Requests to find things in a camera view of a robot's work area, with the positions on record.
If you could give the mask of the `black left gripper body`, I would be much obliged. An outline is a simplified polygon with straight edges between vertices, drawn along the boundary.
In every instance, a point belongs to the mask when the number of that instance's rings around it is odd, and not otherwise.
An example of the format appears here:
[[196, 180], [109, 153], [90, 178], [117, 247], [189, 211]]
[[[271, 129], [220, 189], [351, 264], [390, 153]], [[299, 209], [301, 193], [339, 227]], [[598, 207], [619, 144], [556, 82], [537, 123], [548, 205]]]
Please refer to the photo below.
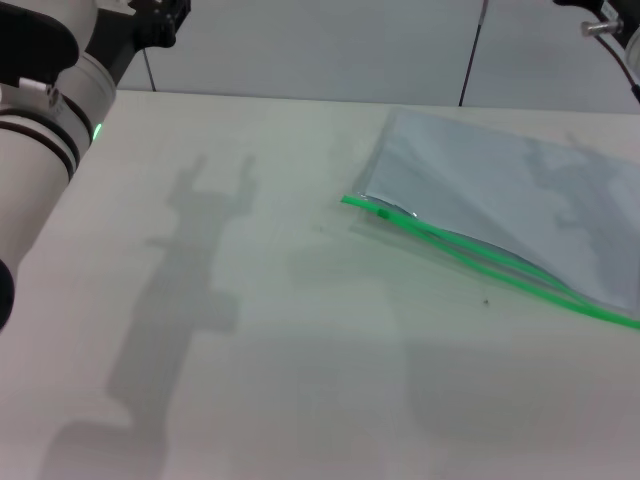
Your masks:
[[190, 0], [97, 1], [97, 19], [86, 52], [118, 85], [138, 51], [171, 48], [192, 10]]

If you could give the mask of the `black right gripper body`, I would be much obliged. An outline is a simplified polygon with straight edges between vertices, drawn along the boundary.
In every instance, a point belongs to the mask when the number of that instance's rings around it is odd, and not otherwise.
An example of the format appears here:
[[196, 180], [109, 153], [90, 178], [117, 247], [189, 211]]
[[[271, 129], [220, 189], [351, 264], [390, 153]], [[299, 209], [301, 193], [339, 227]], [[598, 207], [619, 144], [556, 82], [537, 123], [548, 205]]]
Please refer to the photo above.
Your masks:
[[586, 10], [598, 18], [617, 18], [620, 8], [606, 0], [553, 0], [558, 6], [576, 7]]

